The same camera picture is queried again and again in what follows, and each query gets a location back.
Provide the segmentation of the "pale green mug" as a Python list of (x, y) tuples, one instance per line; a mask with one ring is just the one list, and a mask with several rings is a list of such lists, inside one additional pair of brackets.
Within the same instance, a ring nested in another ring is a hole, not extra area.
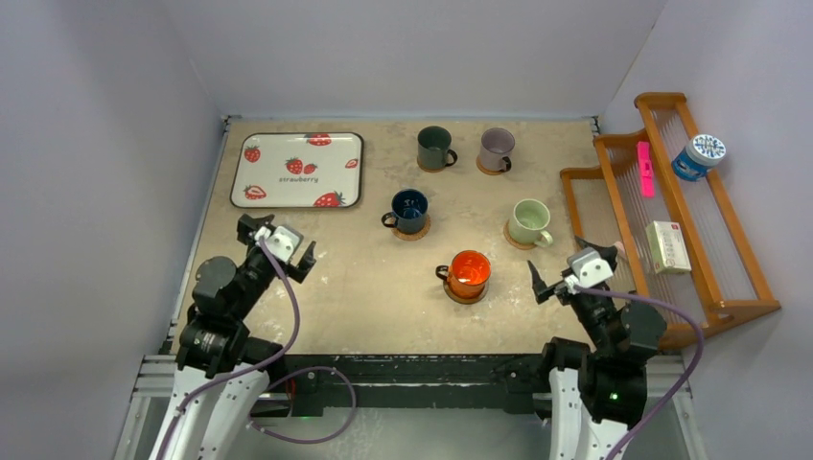
[(547, 230), (551, 214), (542, 201), (527, 198), (518, 201), (509, 218), (511, 237), (521, 243), (536, 243), (539, 247), (553, 245), (553, 237)]

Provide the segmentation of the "orange mug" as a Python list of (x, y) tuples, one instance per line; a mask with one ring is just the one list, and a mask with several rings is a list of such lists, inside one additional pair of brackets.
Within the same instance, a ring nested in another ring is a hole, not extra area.
[(476, 297), (488, 285), (492, 268), (487, 257), (474, 250), (456, 254), (446, 265), (438, 265), (435, 276), (461, 297)]

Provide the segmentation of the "dark brown wooden coaster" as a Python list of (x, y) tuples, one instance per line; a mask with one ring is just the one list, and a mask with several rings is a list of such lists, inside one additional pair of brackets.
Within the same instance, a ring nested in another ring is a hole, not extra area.
[(450, 287), (450, 285), (449, 285), (449, 284), (444, 284), (444, 285), (443, 285), (443, 289), (444, 289), (444, 291), (446, 292), (446, 295), (447, 295), (447, 296), (448, 296), (450, 299), (452, 299), (453, 301), (455, 301), (456, 303), (461, 304), (461, 305), (472, 305), (472, 304), (475, 304), (475, 303), (480, 302), (481, 300), (483, 300), (483, 299), (484, 299), (484, 298), (487, 296), (487, 293), (488, 293), (488, 290), (489, 290), (489, 286), (488, 286), (488, 285), (486, 285), (486, 286), (483, 288), (483, 290), (482, 290), (482, 291), (481, 291), (481, 292), (478, 294), (478, 296), (476, 296), (476, 297), (461, 297), (461, 296), (459, 296), (459, 295), (455, 294), (455, 293), (452, 291), (452, 289), (451, 289), (451, 287)]

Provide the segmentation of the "navy blue mug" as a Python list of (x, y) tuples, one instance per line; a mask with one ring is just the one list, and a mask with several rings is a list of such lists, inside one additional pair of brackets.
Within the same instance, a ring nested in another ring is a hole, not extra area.
[(417, 234), (426, 225), (428, 209), (429, 201), (422, 192), (404, 189), (392, 197), (391, 209), (382, 215), (381, 223), (406, 235)]

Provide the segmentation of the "light wooden coaster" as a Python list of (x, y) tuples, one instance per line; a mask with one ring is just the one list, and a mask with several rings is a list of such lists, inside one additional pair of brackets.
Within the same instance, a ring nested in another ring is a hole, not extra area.
[(510, 172), (512, 170), (512, 162), (511, 162), (510, 158), (508, 158), (506, 161), (507, 162), (504, 165), (505, 168), (501, 169), (501, 170), (489, 170), (489, 169), (485, 168), (479, 158), (476, 160), (476, 166), (482, 173), (484, 173), (486, 175), (496, 176), (496, 175), (501, 175), (501, 174)]
[(447, 169), (449, 166), (451, 166), (451, 165), (444, 165), (444, 166), (442, 166), (441, 168), (437, 168), (437, 169), (431, 169), (431, 168), (426, 167), (426, 166), (425, 166), (425, 165), (424, 165), (424, 164), (423, 164), (423, 163), (420, 161), (420, 159), (419, 159), (419, 158), (417, 158), (417, 159), (416, 159), (416, 163), (417, 163), (418, 168), (419, 168), (420, 170), (422, 170), (422, 171), (426, 172), (426, 173), (441, 173), (441, 172), (443, 172), (444, 170), (446, 170), (446, 169)]

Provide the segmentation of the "purple mug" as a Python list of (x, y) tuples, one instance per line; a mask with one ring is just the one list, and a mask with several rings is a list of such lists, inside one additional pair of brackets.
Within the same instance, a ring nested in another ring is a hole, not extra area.
[(485, 130), (480, 138), (480, 152), (477, 156), (483, 166), (489, 170), (505, 168), (516, 141), (513, 134), (502, 127), (491, 127)]

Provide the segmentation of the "dark green mug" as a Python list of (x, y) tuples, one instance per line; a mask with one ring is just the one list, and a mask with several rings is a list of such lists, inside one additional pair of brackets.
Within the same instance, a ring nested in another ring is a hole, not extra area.
[(455, 165), (458, 155), (451, 148), (452, 139), (452, 135), (441, 126), (424, 127), (417, 136), (417, 158), (431, 169)]

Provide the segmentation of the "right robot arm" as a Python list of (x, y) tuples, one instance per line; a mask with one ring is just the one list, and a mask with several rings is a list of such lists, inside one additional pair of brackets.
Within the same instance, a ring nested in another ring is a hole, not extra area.
[(574, 312), (590, 344), (554, 337), (538, 365), (551, 389), (552, 459), (619, 459), (619, 442), (641, 420), (648, 399), (646, 365), (660, 348), (666, 322), (658, 310), (632, 295), (618, 307), (607, 284), (618, 249), (582, 238), (567, 259), (561, 280), (546, 283), (529, 268), (537, 304), (556, 298)]

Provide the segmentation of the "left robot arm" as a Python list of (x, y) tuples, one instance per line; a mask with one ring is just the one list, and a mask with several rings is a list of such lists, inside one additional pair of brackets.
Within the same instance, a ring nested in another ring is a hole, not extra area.
[(244, 320), (275, 279), (301, 283), (315, 264), (308, 245), (298, 264), (292, 256), (304, 238), (274, 216), (242, 215), (237, 240), (244, 261), (213, 257), (197, 269), (193, 303), (178, 339), (170, 405), (151, 450), (152, 459), (223, 459), (264, 392), (285, 382), (281, 360), (290, 344), (252, 337)]

